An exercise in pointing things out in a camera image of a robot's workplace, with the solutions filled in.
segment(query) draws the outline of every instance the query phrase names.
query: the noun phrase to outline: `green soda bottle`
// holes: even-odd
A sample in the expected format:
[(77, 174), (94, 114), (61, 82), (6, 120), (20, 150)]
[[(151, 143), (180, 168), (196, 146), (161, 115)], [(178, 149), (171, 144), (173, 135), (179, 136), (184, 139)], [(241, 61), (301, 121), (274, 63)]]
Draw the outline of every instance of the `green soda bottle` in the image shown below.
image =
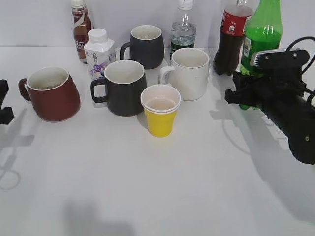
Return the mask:
[[(280, 0), (260, 0), (260, 4), (245, 27), (241, 73), (262, 77), (263, 71), (251, 66), (252, 55), (259, 51), (277, 49), (284, 29), (281, 21)], [(244, 110), (249, 106), (240, 105)]]

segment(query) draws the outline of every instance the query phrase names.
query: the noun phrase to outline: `soda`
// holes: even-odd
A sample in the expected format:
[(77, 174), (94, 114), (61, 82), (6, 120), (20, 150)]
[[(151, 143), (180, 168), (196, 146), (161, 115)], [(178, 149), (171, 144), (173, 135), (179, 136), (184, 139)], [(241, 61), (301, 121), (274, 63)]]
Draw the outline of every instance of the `soda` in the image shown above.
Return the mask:
[[(242, 53), (241, 73), (256, 78), (263, 76), (263, 71), (251, 66), (252, 55), (259, 51), (277, 49), (284, 29), (281, 21), (280, 0), (260, 0), (260, 4), (245, 28), (245, 41)], [(248, 105), (240, 105), (243, 110)]]
[(228, 5), (223, 14), (220, 44), (213, 68), (218, 75), (232, 75), (239, 64), (239, 54), (244, 41), (245, 25), (252, 9), (244, 5)]

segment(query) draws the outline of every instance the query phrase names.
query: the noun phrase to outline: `cola bottle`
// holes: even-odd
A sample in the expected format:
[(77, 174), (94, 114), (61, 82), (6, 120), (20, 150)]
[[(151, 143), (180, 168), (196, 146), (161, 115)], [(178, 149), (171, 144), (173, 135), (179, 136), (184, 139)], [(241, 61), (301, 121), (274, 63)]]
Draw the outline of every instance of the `cola bottle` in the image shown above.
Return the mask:
[(218, 75), (232, 75), (239, 63), (239, 55), (245, 37), (245, 25), (252, 16), (252, 9), (239, 0), (226, 6), (220, 29), (220, 44), (214, 58), (213, 69)]

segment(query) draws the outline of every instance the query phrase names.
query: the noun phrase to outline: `red mug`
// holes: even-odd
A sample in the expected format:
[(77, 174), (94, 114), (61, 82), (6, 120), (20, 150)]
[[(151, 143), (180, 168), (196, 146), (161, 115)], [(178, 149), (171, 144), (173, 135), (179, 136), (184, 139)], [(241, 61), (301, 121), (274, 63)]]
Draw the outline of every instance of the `red mug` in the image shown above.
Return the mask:
[(21, 79), (19, 90), (22, 97), (32, 103), (38, 116), (47, 121), (68, 119), (80, 109), (78, 89), (62, 68), (46, 67), (28, 79)]

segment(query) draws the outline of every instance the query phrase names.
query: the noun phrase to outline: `paper cup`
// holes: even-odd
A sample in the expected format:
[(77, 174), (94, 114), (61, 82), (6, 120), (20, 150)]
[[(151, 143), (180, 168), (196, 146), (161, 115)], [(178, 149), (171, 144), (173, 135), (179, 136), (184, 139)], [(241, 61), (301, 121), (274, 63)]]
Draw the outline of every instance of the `paper cup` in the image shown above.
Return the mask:
[(142, 92), (141, 104), (152, 135), (166, 137), (172, 132), (181, 100), (180, 93), (168, 85), (153, 85)]

